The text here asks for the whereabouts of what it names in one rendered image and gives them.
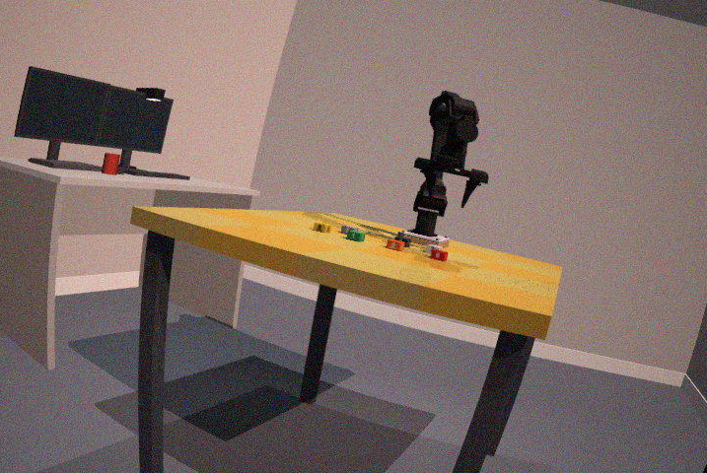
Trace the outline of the yellow block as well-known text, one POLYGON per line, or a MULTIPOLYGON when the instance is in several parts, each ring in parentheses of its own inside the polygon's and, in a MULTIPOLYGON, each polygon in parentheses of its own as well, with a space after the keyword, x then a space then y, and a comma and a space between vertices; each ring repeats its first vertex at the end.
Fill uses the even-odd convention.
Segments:
POLYGON ((330 233, 331 232, 331 225, 325 224, 325 223, 320 223, 320 222, 315 222, 313 231, 322 232, 322 233, 330 233))

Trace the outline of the green block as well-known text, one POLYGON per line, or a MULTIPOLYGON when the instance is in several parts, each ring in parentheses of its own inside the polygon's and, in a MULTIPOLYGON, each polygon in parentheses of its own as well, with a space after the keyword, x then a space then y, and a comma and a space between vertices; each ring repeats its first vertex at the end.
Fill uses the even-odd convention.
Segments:
POLYGON ((356 231, 348 231, 346 239, 355 240, 355 241, 364 241, 365 235, 366 234, 364 234, 364 233, 360 233, 360 232, 356 232, 356 231))

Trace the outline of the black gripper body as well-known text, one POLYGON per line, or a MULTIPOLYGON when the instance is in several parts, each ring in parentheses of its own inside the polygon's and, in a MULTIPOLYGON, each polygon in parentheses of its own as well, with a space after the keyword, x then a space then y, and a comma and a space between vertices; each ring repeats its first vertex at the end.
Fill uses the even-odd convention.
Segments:
MULTIPOLYGON (((466 151, 467 146, 466 145, 446 141, 446 145, 444 147, 448 147, 447 151, 452 152, 452 153, 455 151, 455 149, 459 149, 459 152, 462 155, 465 155, 465 157, 466 157, 466 154, 467 154, 467 151, 466 151)), ((464 160, 465 160, 465 157, 464 157, 464 160)), ((478 183, 484 182, 484 183, 488 184, 488 181, 489 181, 488 174, 485 171, 482 171, 480 169, 472 169, 471 171, 469 171, 469 170, 464 170, 464 167, 463 167, 462 169, 460 169, 460 171, 457 171, 457 170, 449 171, 449 170, 445 170, 445 169, 437 169, 435 167, 435 165, 436 165, 436 162, 434 162, 432 160, 423 159, 423 158, 416 159, 415 163, 414 163, 415 168, 429 171, 432 173, 434 173, 435 170, 438 170, 438 171, 445 172, 445 173, 466 176, 466 177, 470 178, 470 181, 475 181, 478 183)))

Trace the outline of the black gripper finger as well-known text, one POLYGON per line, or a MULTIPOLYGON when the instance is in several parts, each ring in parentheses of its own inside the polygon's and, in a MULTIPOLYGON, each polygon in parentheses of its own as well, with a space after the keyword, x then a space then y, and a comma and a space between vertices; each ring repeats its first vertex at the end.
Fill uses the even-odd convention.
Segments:
POLYGON ((468 198, 469 198, 469 196, 471 195, 471 193, 473 192, 473 190, 474 190, 478 185, 481 186, 481 183, 478 183, 478 182, 475 182, 475 181, 470 181, 470 180, 467 180, 467 181, 466 181, 465 192, 464 192, 464 196, 463 196, 462 201, 461 201, 461 207, 462 207, 462 208, 463 208, 463 206, 465 205, 465 203, 468 201, 468 198))
POLYGON ((428 185, 429 200, 432 201, 433 196, 434 196, 434 191, 435 191, 436 174, 429 172, 429 171, 425 171, 425 170, 421 170, 420 172, 424 173, 424 175, 426 177, 426 181, 427 181, 427 185, 428 185))

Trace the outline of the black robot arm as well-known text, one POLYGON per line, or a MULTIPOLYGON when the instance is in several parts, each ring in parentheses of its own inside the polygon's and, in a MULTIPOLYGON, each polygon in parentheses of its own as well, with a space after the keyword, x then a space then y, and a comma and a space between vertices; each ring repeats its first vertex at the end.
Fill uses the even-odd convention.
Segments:
MULTIPOLYGON (((447 169, 454 171, 464 167, 464 157, 459 149, 448 152, 448 147, 444 147, 447 142, 454 142, 466 145, 478 137, 477 124, 479 115, 474 101, 462 99, 458 94, 443 91, 440 96, 433 99, 429 107, 430 124, 433 128, 432 153, 430 160, 436 162, 437 169, 447 169), (444 104, 443 104, 444 103, 444 104)), ((435 191, 433 200, 429 200, 427 181, 420 185, 420 191, 416 196, 413 210, 418 212, 415 230, 411 233, 420 234, 427 237, 437 237, 434 234, 437 216, 444 217, 448 204, 447 188, 443 182, 443 173, 435 170, 435 191), (423 209, 439 211, 430 212, 423 209)))

